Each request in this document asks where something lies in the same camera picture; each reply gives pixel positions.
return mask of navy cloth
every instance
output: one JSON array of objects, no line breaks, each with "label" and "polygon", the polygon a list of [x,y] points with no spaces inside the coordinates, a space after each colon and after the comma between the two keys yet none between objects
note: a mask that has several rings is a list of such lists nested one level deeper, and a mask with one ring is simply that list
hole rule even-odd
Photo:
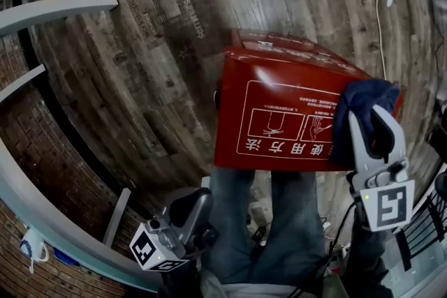
[{"label": "navy cloth", "polygon": [[348,84],[337,107],[333,124],[332,159],[336,164],[342,165],[347,170],[355,167],[349,130],[349,111],[357,116],[371,146],[374,139],[372,106],[380,105],[389,113],[393,113],[399,96],[399,87],[385,80],[365,80]]}]

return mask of black wire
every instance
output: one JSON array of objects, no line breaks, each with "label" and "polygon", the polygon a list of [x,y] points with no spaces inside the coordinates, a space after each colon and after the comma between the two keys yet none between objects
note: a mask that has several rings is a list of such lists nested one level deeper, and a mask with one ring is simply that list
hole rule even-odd
[{"label": "black wire", "polygon": [[438,93],[439,87],[441,86],[441,73],[439,71],[439,58],[438,58],[438,52],[441,49],[441,47],[444,46],[444,35],[442,34],[441,28],[438,25],[438,22],[436,21],[436,17],[434,16],[434,6],[433,6],[433,0],[429,0],[428,3],[428,10],[430,12],[430,17],[433,19],[434,27],[438,31],[439,35],[441,36],[441,42],[436,46],[436,50],[434,51],[434,58],[436,60],[436,71],[437,71],[437,90],[436,94]]},{"label": "black wire", "polygon": [[[329,249],[329,254],[328,254],[328,256],[324,259],[324,262],[323,262],[321,265],[317,265],[317,266],[316,266],[316,269],[314,269],[314,270],[311,272],[311,274],[309,275],[309,277],[312,277],[315,273],[318,273],[318,270],[319,270],[321,267],[323,267],[323,266],[328,266],[328,264],[330,263],[330,260],[332,259],[332,254],[334,253],[335,245],[337,244],[338,238],[339,238],[340,233],[342,232],[343,226],[344,226],[344,224],[345,224],[345,222],[346,222],[346,220],[347,220],[347,218],[348,218],[349,212],[351,212],[352,208],[355,207],[355,205],[356,205],[356,204],[353,202],[353,203],[349,206],[349,208],[346,210],[346,213],[344,214],[342,223],[340,224],[340,226],[339,226],[339,228],[338,228],[337,235],[335,236],[335,243],[332,245],[332,242],[331,242],[331,247],[330,247],[330,249]],[[290,293],[289,296],[287,296],[287,298],[298,298],[300,295],[302,295],[302,293],[304,293],[305,288],[306,288],[306,286],[304,286],[304,287],[301,289],[301,291],[300,291],[296,296],[294,296],[294,294],[296,293],[296,291],[299,289],[298,287],[295,288],[294,291],[293,291],[292,293]]]},{"label": "black wire", "polygon": [[348,207],[348,209],[346,210],[346,213],[344,214],[342,223],[340,224],[340,227],[338,228],[337,235],[335,236],[335,239],[334,239],[334,241],[333,241],[333,244],[331,244],[331,249],[329,250],[329,259],[332,258],[332,253],[334,252],[335,245],[337,245],[338,238],[339,238],[340,234],[342,233],[342,229],[343,229],[343,226],[344,226],[344,224],[345,224],[345,222],[346,222],[346,220],[347,220],[347,218],[348,218],[349,212],[351,212],[352,208],[355,207],[355,205],[356,205],[356,203],[353,202],[353,203]]}]

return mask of instruction diagram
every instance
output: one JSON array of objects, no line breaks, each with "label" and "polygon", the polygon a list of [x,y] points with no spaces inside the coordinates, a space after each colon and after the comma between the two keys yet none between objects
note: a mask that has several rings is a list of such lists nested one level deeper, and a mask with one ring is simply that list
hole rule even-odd
[{"label": "instruction diagram", "polygon": [[298,140],[305,116],[300,113],[254,108],[248,130],[249,137],[276,140]]},{"label": "instruction diagram", "polygon": [[306,118],[306,124],[301,135],[302,142],[332,143],[332,117],[314,116]]}]

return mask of white cable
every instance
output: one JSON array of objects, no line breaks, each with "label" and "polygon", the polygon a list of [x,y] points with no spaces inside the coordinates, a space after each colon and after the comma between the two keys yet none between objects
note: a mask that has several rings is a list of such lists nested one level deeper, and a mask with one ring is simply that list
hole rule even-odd
[{"label": "white cable", "polygon": [[383,66],[383,78],[386,80],[385,57],[383,56],[382,28],[380,26],[380,17],[379,17],[379,0],[376,0],[376,17],[377,17],[377,25],[379,27],[379,45],[380,45],[380,56],[382,59],[382,66]]}]

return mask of blue fabric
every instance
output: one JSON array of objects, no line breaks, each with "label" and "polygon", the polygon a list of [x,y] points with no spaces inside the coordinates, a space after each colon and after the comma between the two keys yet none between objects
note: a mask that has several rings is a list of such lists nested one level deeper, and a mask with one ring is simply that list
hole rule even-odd
[{"label": "blue fabric", "polygon": [[349,111],[352,111],[357,116],[371,146],[374,137],[374,127],[371,118],[372,106],[380,105],[389,113],[393,113],[399,96],[399,87],[385,80],[365,80],[348,84],[342,94],[334,118],[333,161],[346,169],[354,168],[351,132],[348,121]]},{"label": "blue fabric", "polygon": [[54,248],[54,255],[59,259],[59,261],[65,263],[66,265],[79,267],[80,264],[78,261],[75,261],[73,258],[68,257],[65,253],[62,253],[57,248]]},{"label": "blue fabric", "polygon": [[20,250],[22,250],[22,246],[25,246],[28,250],[28,253],[25,253],[22,251],[22,253],[27,256],[28,258],[33,257],[33,250],[31,250],[31,245],[29,244],[29,242],[27,240],[22,241],[22,243],[20,244]]}]

